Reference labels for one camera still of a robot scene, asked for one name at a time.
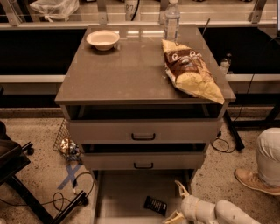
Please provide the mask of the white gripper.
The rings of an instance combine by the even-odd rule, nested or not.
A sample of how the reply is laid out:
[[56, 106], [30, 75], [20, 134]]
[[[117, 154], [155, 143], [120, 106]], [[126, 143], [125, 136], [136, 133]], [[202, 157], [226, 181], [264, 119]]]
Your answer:
[[184, 185], [176, 180], [179, 195], [182, 199], [181, 212], [174, 211], [165, 221], [164, 224], [181, 224], [185, 217], [189, 221], [215, 222], [215, 204], [199, 199], [186, 190]]

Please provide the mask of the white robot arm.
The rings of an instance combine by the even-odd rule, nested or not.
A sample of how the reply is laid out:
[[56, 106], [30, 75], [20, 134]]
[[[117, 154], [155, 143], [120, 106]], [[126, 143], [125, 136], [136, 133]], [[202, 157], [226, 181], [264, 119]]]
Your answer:
[[210, 203], [191, 195], [178, 180], [175, 183], [182, 198], [181, 210], [175, 210], [164, 224], [182, 224], [183, 220], [202, 224], [261, 224], [227, 200]]

